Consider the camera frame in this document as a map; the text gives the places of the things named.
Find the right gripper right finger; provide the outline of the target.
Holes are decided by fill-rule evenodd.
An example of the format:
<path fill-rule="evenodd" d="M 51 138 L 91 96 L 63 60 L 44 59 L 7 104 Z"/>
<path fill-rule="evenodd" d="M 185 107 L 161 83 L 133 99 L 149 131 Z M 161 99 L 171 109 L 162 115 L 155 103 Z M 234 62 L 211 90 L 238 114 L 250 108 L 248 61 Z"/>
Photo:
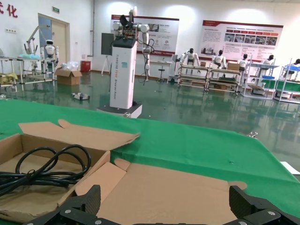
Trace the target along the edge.
<path fill-rule="evenodd" d="M 300 219 L 290 215 L 267 199 L 246 194 L 238 186 L 229 187 L 229 206 L 236 220 L 227 225 L 299 225 Z"/>

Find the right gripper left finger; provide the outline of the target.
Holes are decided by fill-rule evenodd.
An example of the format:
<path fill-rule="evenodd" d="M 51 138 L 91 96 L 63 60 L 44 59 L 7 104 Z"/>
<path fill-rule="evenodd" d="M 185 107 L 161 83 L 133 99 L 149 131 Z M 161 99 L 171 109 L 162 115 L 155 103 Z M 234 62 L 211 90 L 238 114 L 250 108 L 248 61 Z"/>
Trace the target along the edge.
<path fill-rule="evenodd" d="M 112 225 L 97 217 L 101 204 L 101 187 L 93 185 L 84 195 L 68 198 L 56 210 L 39 216 L 25 225 Z"/>

